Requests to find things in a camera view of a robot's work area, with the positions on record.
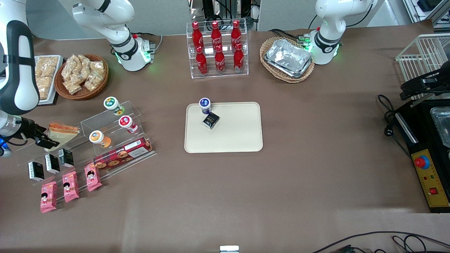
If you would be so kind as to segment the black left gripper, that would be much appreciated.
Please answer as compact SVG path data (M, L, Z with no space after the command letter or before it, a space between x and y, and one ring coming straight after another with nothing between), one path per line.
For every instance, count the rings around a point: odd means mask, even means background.
M440 69L420 75L403 83L400 88L401 100L407 100L422 93L441 95L450 91L450 62L445 62Z

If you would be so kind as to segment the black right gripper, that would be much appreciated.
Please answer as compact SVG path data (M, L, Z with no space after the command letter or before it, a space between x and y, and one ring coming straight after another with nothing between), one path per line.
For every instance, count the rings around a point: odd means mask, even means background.
M16 139L32 139L36 145L43 148L53 148L60 145L59 142L48 139L46 134L47 129L38 125L33 120L21 117L16 120L16 126L18 126Z

